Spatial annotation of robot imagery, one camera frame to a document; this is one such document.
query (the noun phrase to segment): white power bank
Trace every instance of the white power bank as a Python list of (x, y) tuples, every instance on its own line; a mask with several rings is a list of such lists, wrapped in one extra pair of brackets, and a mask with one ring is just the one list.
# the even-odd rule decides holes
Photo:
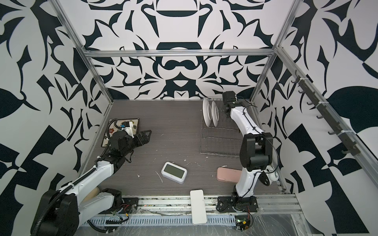
[(170, 162), (166, 162), (163, 169), (161, 169), (161, 174), (165, 178), (173, 180), (179, 184), (184, 183), (187, 172), (188, 171), (185, 168), (182, 168)]
[(202, 225), (208, 222), (206, 216), (205, 199), (203, 198), (203, 190), (190, 191), (190, 202), (192, 207), (192, 223), (194, 225)]

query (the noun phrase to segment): paper scrap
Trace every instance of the paper scrap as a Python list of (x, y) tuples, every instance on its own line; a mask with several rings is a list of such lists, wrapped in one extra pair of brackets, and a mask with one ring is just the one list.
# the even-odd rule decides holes
[[(155, 171), (156, 172), (156, 171)], [(157, 173), (157, 172), (156, 172)], [(159, 175), (159, 173), (157, 173), (158, 174), (158, 176), (159, 176), (159, 178), (160, 178), (160, 180), (161, 180), (161, 182), (163, 183), (163, 180), (161, 179), (161, 177), (160, 177), (160, 175)]]

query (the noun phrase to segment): white plate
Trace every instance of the white plate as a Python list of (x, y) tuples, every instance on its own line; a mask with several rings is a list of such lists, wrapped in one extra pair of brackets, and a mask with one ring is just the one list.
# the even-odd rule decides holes
[(217, 127), (218, 121), (219, 121), (219, 110), (214, 101), (211, 103), (211, 114), (212, 114), (214, 126)]
[(203, 119), (205, 120), (206, 126), (210, 127), (211, 124), (211, 106), (209, 101), (204, 98), (202, 102), (202, 112), (203, 112)]

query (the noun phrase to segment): white digital timer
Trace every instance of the white digital timer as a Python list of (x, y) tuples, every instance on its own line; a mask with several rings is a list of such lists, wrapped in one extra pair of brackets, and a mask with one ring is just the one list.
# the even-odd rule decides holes
[(161, 169), (161, 174), (165, 178), (173, 180), (179, 184), (184, 183), (187, 172), (188, 171), (185, 168), (182, 168), (170, 162), (166, 162), (163, 169)]

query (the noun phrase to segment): black and white wallpaper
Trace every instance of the black and white wallpaper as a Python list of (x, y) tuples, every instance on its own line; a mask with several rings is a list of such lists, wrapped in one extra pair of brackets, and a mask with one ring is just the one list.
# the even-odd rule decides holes
[(293, 0), (61, 0), (87, 49), (272, 48)]
[(30, 235), (73, 180), (108, 101), (46, 0), (0, 3), (0, 235)]
[[(283, 43), (375, 156), (378, 136), (377, 1), (305, 0)], [(257, 97), (281, 174), (316, 235), (376, 235), (378, 189), (277, 59)]]
[(249, 98), (267, 56), (102, 57), (92, 61), (114, 99)]

